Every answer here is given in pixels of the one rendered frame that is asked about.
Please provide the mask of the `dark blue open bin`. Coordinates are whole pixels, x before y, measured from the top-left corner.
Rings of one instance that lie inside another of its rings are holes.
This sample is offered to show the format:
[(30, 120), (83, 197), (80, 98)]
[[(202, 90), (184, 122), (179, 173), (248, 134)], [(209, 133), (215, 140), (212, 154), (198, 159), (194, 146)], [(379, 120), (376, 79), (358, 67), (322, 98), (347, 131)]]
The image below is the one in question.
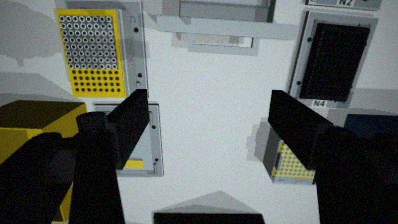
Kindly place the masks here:
[(375, 133), (391, 133), (398, 136), (398, 116), (347, 114), (343, 128), (364, 139), (372, 140)]

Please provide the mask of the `yellow open-top box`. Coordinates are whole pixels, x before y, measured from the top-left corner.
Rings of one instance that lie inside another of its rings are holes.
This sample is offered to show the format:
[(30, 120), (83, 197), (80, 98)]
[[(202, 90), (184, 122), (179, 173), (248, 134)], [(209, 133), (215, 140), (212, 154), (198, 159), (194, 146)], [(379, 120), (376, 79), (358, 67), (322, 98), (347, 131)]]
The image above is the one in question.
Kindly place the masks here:
[[(83, 113), (87, 113), (85, 102), (17, 100), (0, 106), (0, 164), (38, 134), (73, 137), (79, 132), (76, 117)], [(52, 222), (68, 220), (72, 187), (73, 182)]]

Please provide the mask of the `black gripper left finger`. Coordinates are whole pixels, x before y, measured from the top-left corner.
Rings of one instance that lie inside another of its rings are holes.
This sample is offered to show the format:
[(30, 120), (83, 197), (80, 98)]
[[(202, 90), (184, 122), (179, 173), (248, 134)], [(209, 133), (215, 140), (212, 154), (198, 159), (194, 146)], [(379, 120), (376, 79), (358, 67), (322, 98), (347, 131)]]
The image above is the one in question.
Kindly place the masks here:
[(107, 116), (77, 116), (73, 137), (29, 139), (0, 164), (0, 224), (51, 224), (72, 182), (68, 224), (126, 224), (116, 170), (149, 121), (147, 89), (136, 89)]

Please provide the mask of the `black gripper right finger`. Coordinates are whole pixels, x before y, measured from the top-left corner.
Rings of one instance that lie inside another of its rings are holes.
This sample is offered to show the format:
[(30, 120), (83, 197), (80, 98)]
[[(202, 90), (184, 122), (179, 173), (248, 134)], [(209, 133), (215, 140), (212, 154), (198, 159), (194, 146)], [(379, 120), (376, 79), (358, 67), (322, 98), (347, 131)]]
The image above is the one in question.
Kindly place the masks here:
[(272, 90), (268, 123), (316, 170), (320, 224), (398, 224), (397, 135), (359, 138), (283, 90)]

